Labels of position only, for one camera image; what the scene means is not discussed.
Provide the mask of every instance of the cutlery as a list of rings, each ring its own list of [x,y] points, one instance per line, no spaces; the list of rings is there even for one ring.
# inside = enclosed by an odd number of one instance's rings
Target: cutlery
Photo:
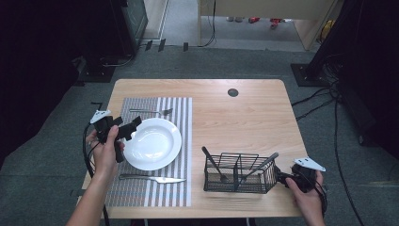
[[[211,161],[212,165],[214,165],[214,167],[216,168],[216,170],[219,172],[220,174],[220,181],[222,183],[227,183],[229,181],[229,178],[227,178],[226,175],[224,175],[219,167],[217,166],[215,160],[213,159],[213,157],[209,154],[208,150],[205,147],[202,147],[202,151],[205,153],[205,155],[208,157],[209,161]]]
[[[141,112],[141,113],[155,113],[155,114],[160,114],[163,116],[166,116],[170,113],[172,113],[173,108],[168,109],[168,110],[161,110],[161,111],[154,111],[154,110],[149,110],[149,109],[135,109],[135,108],[130,108],[130,112]]]
[[[125,180],[125,179],[152,180],[152,181],[156,181],[159,184],[179,183],[179,182],[185,181],[185,179],[180,179],[180,178],[144,176],[144,175],[137,175],[137,174],[121,174],[120,180]]]
[[[247,177],[248,177],[249,175],[251,175],[252,173],[256,172],[257,170],[260,170],[262,167],[266,166],[266,164],[270,163],[271,161],[273,161],[273,159],[277,158],[278,156],[279,156],[278,153],[273,153],[272,155],[270,155],[270,157],[268,157],[266,160],[264,160],[264,161],[262,162],[262,164],[259,165],[259,167],[255,168],[255,169],[254,169],[253,171],[251,171],[249,174],[242,176],[242,177],[241,177],[241,180],[240,180],[240,184],[241,184],[243,181],[245,182],[245,181],[247,180]]]

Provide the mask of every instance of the white plate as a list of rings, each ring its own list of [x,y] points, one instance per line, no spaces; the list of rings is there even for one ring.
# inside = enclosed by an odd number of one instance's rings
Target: white plate
[[[140,170],[158,170],[171,163],[182,148],[182,135],[170,121],[144,120],[125,141],[126,160]]]

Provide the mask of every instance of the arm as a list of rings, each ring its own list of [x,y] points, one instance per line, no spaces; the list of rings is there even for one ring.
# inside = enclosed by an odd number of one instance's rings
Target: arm
[[[114,140],[118,130],[116,125],[110,129],[107,142],[104,145],[101,143],[97,145],[98,141],[94,141],[96,140],[96,131],[91,132],[86,138],[86,142],[93,141],[92,148],[96,147],[93,151],[96,171],[67,225],[100,224],[106,191],[117,171]]]
[[[296,204],[298,205],[306,224],[308,226],[326,225],[323,219],[322,203],[319,194],[314,189],[308,193],[303,193],[296,185],[296,182],[291,178],[287,178],[285,181],[294,193]],[[316,171],[316,181],[318,183],[316,188],[322,189],[320,186],[323,184],[323,175],[320,171]]]

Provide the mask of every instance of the fork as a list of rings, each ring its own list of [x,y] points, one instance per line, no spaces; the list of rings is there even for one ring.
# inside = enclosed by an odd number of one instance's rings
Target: fork
[[[166,116],[170,113],[172,113],[173,108],[168,109],[168,110],[161,110],[161,111],[153,111],[153,110],[148,110],[148,109],[135,109],[135,108],[130,108],[130,112],[142,112],[142,113],[154,113],[154,114],[160,114],[163,116]]]

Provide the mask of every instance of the striped placemat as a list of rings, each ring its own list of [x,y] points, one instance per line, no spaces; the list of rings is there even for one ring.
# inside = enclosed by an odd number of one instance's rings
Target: striped placemat
[[[131,113],[130,108],[163,110],[173,108],[167,116],[153,113]],[[158,97],[125,98],[120,115],[124,123],[140,116],[144,121],[162,118],[173,122],[182,134],[182,149],[168,166],[145,171],[132,167],[127,160],[118,164],[116,175],[105,199],[107,206],[191,206],[191,131],[192,98]],[[182,183],[157,184],[150,180],[119,180],[120,173],[186,178]]]

